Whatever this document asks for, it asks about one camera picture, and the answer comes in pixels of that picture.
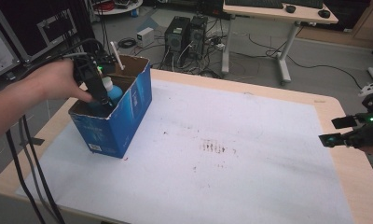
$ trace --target black mouse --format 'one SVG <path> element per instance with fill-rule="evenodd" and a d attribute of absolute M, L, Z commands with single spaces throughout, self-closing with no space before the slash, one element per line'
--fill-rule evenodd
<path fill-rule="evenodd" d="M 285 11 L 288 13 L 294 13 L 297 8 L 295 6 L 288 5 L 285 7 Z"/>
<path fill-rule="evenodd" d="M 325 9 L 321 9 L 318 11 L 318 15 L 321 16 L 322 18 L 328 19 L 331 16 L 331 12 Z"/>

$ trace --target desk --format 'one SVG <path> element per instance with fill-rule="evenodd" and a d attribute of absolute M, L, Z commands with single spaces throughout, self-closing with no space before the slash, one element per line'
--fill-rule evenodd
<path fill-rule="evenodd" d="M 207 89 L 249 92 L 257 96 L 265 96 L 272 99 L 295 102 L 303 105 L 312 105 L 316 109 L 324 133 L 335 132 L 336 130 L 333 128 L 330 120 L 344 116 L 344 112 L 341 109 L 339 102 L 336 99 L 327 96 L 285 91 L 207 77 L 187 76 L 155 69 L 151 69 L 151 74 L 152 78 L 155 80 L 166 80 Z M 43 155 L 46 148 L 49 147 L 55 137 L 62 132 L 65 125 L 70 122 L 70 117 L 67 114 L 67 111 L 74 101 L 75 100 L 73 99 L 67 101 L 59 112 L 56 113 L 48 124 L 37 134 L 36 137 L 46 140 L 42 146 L 36 148 L 38 157 Z M 347 203 L 350 206 L 354 223 L 373 223 L 373 171 L 365 154 L 361 151 L 346 147 L 330 149 L 330 154 L 335 164 L 340 185 Z M 25 175 L 28 175 L 30 170 L 27 165 L 27 159 L 23 153 L 21 153 L 19 157 L 23 168 L 22 171 Z M 24 197 L 15 194 L 19 185 L 14 164 L 11 163 L 2 174 L 0 174 L 0 194 L 15 199 L 25 200 Z M 83 211 L 74 210 L 74 212 L 87 215 Z"/>
<path fill-rule="evenodd" d="M 232 24 L 236 19 L 236 15 L 249 16 L 251 18 L 261 18 L 269 19 L 275 21 L 289 21 L 293 22 L 294 25 L 288 34 L 288 40 L 283 48 L 282 52 L 277 54 L 277 61 L 279 63 L 281 73 L 282 73 L 282 84 L 291 82 L 291 77 L 289 76 L 288 67 L 286 65 L 285 59 L 288 51 L 291 49 L 292 43 L 294 42 L 297 31 L 300 24 L 304 22 L 316 22 L 316 23 L 337 23 L 338 19 L 331 13 L 328 19 L 321 18 L 318 15 L 319 9 L 311 7 L 300 7 L 297 6 L 295 13 L 287 13 L 285 9 L 278 8 L 263 8 L 263 7 L 235 7 L 227 6 L 224 3 L 224 11 L 231 14 L 230 23 L 228 27 L 228 38 L 227 44 L 225 45 L 222 54 L 222 73 L 227 74 L 229 72 L 229 49 L 232 37 Z"/>

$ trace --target gray floor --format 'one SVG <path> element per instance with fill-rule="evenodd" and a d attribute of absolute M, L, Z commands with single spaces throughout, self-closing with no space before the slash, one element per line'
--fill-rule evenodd
<path fill-rule="evenodd" d="M 125 37 L 135 37 L 137 31 L 151 26 L 155 28 L 155 35 L 163 36 L 165 27 L 155 23 L 151 16 L 157 12 L 157 9 L 150 7 L 142 7 L 140 16 L 132 18 L 129 13 L 121 15 L 113 15 L 102 18 L 106 24 L 106 31 L 109 40 L 119 41 Z M 223 22 L 223 29 L 226 30 L 227 21 Z M 214 19 L 209 19 L 209 25 L 214 24 Z M 94 31 L 97 39 L 103 39 L 102 26 L 99 22 L 93 23 Z M 219 22 L 215 25 L 210 34 L 221 34 Z M 243 54 L 248 53 L 254 56 L 265 55 L 268 48 L 259 47 L 258 45 L 248 40 L 248 35 L 238 35 L 237 40 L 245 39 L 244 41 L 234 41 L 232 49 L 241 51 Z M 284 42 L 284 37 L 267 36 L 256 33 L 251 34 L 250 38 L 261 45 L 270 45 L 273 48 L 278 48 Z M 139 56 L 150 59 L 151 63 L 160 63 L 164 56 L 163 39 L 158 39 L 151 45 L 150 49 L 136 51 L 132 49 L 120 49 L 124 54 L 139 52 Z M 332 45 L 326 43 L 313 42 L 308 40 L 297 39 L 289 52 L 289 56 L 295 62 L 304 66 L 314 65 L 330 65 L 333 67 L 317 67 L 304 68 L 296 65 L 287 59 L 289 72 L 292 82 L 285 86 L 280 84 L 280 71 L 276 61 L 271 58 L 248 57 L 242 54 L 232 52 L 230 54 L 230 71 L 224 79 L 251 83 L 256 85 L 287 89 L 291 91 L 304 91 L 322 95 L 333 96 L 337 98 L 343 106 L 346 114 L 355 114 L 365 112 L 365 108 L 361 105 L 362 98 L 358 97 L 359 88 L 355 85 L 350 77 L 355 77 L 360 86 L 365 86 L 372 82 L 371 77 L 367 72 L 368 67 L 373 67 L 373 55 L 371 49 L 360 49 L 354 47 Z M 216 50 L 210 54 L 210 68 L 217 74 L 220 74 L 221 53 Z M 0 90 L 8 84 L 3 77 L 0 77 Z M 50 119 L 50 117 L 58 110 L 64 100 L 47 101 L 36 106 L 27 113 L 32 135 L 35 135 L 42 126 Z M 16 128 L 12 127 L 12 131 L 16 134 Z M 0 139 L 0 172 L 12 161 L 11 155 L 7 146 L 5 137 Z M 79 217 L 74 214 L 64 213 L 64 218 L 67 223 L 100 223 L 100 220 L 88 217 Z M 0 223 L 37 223 L 35 213 L 30 204 L 26 202 L 14 201 L 0 196 Z"/>

